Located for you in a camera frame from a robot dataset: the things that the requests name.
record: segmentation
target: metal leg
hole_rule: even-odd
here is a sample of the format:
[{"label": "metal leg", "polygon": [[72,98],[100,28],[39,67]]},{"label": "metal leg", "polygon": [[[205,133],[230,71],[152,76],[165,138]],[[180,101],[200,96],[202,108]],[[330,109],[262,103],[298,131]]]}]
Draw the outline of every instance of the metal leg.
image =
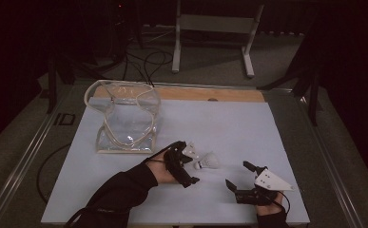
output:
[{"label": "metal leg", "polygon": [[257,33],[258,25],[261,19],[261,12],[263,11],[264,5],[258,6],[258,11],[252,22],[251,31],[249,33],[248,43],[246,47],[242,47],[243,63],[245,64],[246,76],[253,78],[255,76],[254,68],[252,67],[251,57],[249,56],[249,51],[251,49],[252,43],[254,42],[255,35]]},{"label": "metal leg", "polygon": [[178,73],[180,71],[181,61],[181,0],[177,0],[177,21],[175,26],[175,49],[172,59],[172,72]]}]

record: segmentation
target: metal stand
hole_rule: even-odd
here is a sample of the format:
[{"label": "metal stand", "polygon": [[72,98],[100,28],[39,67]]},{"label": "metal stand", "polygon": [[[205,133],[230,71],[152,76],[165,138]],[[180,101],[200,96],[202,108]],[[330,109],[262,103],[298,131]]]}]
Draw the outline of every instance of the metal stand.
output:
[{"label": "metal stand", "polygon": [[263,5],[259,5],[256,15],[253,18],[245,17],[219,17],[181,14],[181,0],[177,0],[177,18],[175,27],[175,49],[172,61],[172,72],[180,71],[181,61],[181,30],[202,30],[202,31],[218,31],[218,32],[235,32],[249,34],[249,39],[245,47],[242,47],[243,62],[245,64],[246,75],[250,78],[255,76],[252,67],[249,51],[255,38],[256,31],[263,11]]},{"label": "metal stand", "polygon": [[285,75],[269,85],[257,87],[261,90],[270,90],[292,79],[299,79],[292,92],[294,96],[302,97],[308,88],[310,89],[308,116],[313,125],[317,125],[316,110],[320,70],[331,58],[331,51],[336,43],[332,35],[335,28],[328,26],[334,21],[327,15],[327,11],[328,8],[321,8]]}]

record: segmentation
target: hand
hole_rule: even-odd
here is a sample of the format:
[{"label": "hand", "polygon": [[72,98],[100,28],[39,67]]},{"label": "hand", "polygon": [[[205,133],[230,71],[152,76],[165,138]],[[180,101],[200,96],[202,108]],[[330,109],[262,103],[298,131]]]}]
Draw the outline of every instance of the hand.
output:
[{"label": "hand", "polygon": [[[279,192],[275,198],[275,202],[281,205],[282,200],[283,200],[283,194],[282,192]],[[278,212],[281,211],[281,208],[273,202],[270,203],[270,205],[266,205],[266,206],[255,205],[255,207],[257,209],[258,216],[267,216],[267,215],[277,214]]]},{"label": "hand", "polygon": [[151,170],[158,183],[177,182],[172,174],[165,168],[164,154],[165,152],[160,153],[145,164]]}]

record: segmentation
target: transparent container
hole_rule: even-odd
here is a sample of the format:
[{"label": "transparent container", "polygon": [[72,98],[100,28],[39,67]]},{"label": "transparent container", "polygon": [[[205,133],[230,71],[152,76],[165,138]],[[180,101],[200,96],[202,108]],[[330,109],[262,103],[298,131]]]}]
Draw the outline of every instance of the transparent container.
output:
[{"label": "transparent container", "polygon": [[104,115],[99,153],[152,153],[161,100],[147,84],[99,80],[85,94],[88,107]]}]

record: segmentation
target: white plastic part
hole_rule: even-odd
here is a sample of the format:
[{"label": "white plastic part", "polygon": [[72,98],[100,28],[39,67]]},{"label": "white plastic part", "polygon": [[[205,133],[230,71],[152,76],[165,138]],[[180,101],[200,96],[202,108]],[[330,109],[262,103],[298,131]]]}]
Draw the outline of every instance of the white plastic part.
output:
[{"label": "white plastic part", "polygon": [[255,184],[267,190],[275,191],[294,191],[294,187],[278,177],[276,174],[264,169],[255,179]]},{"label": "white plastic part", "polygon": [[195,168],[196,169],[203,169],[203,168],[218,169],[220,168],[220,162],[215,153],[209,152],[200,161],[195,162]]},{"label": "white plastic part", "polygon": [[187,146],[184,148],[183,150],[183,155],[192,158],[192,159],[198,159],[199,155],[196,154],[195,151],[195,145],[193,144],[193,142],[190,142],[187,144]]}]

